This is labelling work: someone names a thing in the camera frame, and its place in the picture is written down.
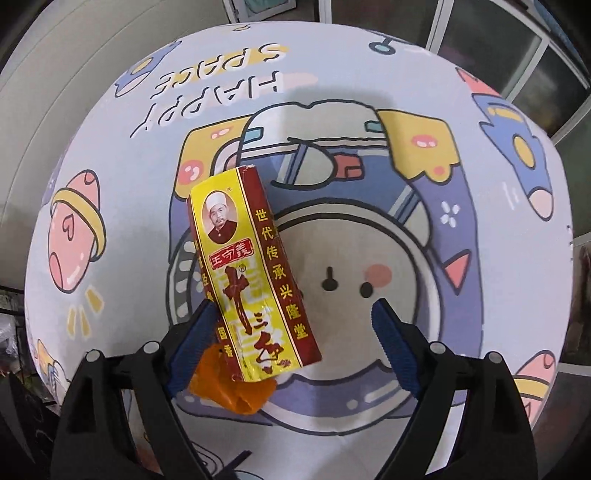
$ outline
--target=pink cheek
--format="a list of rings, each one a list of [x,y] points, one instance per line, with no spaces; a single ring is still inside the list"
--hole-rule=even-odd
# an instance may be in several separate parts
[[[392,281],[392,270],[382,264],[374,264],[365,270],[365,281],[373,285],[374,288],[385,287]]]
[[[203,175],[203,170],[204,166],[201,160],[186,161],[180,167],[177,181],[181,185],[188,185],[201,178],[201,176]]]

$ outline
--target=glass pane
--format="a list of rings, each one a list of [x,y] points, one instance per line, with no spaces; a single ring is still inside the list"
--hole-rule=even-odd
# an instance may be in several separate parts
[[[436,8],[437,0],[332,0],[332,21],[425,47]]]
[[[455,0],[439,55],[506,96],[540,41],[489,0]]]
[[[547,48],[513,103],[552,136],[576,112],[587,95],[566,63],[554,50]]]

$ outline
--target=white table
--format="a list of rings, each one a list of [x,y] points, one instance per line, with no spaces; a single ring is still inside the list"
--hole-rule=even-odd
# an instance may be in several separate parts
[[[30,346],[56,397],[86,351],[130,353],[189,318],[204,294],[184,201],[243,164],[258,167],[324,360],[280,378],[251,417],[180,394],[212,472],[251,450],[241,479],[376,475],[414,407],[371,328],[380,297],[458,354],[500,351],[535,422],[573,268],[555,148],[487,85],[420,47],[299,22],[225,25],[167,45],[78,130],[27,270]],[[462,400],[432,468],[453,446]]]

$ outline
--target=white wall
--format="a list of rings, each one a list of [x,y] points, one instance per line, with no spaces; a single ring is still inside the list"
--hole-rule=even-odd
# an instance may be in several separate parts
[[[222,0],[54,0],[0,73],[0,284],[23,288],[41,197],[107,88],[152,51],[228,23]]]

